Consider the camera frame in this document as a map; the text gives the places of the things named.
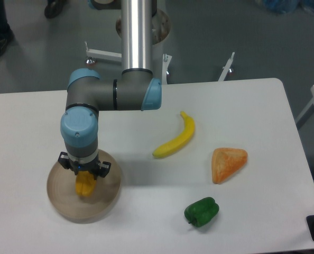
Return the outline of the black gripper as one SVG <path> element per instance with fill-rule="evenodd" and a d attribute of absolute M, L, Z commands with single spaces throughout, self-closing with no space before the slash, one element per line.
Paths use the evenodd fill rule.
<path fill-rule="evenodd" d="M 78 160 L 72 160 L 66 152 L 60 152 L 58 163 L 64 169 L 74 172 L 75 175 L 80 171 L 89 172 L 94 180 L 97 180 L 98 177 L 105 178 L 109 174 L 112 165 L 107 161 L 99 161 L 98 156 L 88 163 L 82 163 Z"/>

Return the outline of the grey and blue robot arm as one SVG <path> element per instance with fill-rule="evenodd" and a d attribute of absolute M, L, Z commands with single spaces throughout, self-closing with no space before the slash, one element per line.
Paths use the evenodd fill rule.
<path fill-rule="evenodd" d="M 104 178 L 111 163 L 98 155 L 100 111 L 157 110 L 162 103 L 162 84 L 153 74 L 153 25 L 156 1 L 122 1 L 122 75 L 119 80 L 100 80 L 87 68 L 75 70 L 67 88 L 66 110 L 60 132 L 66 146 L 58 163 L 77 175 L 88 172 Z"/>

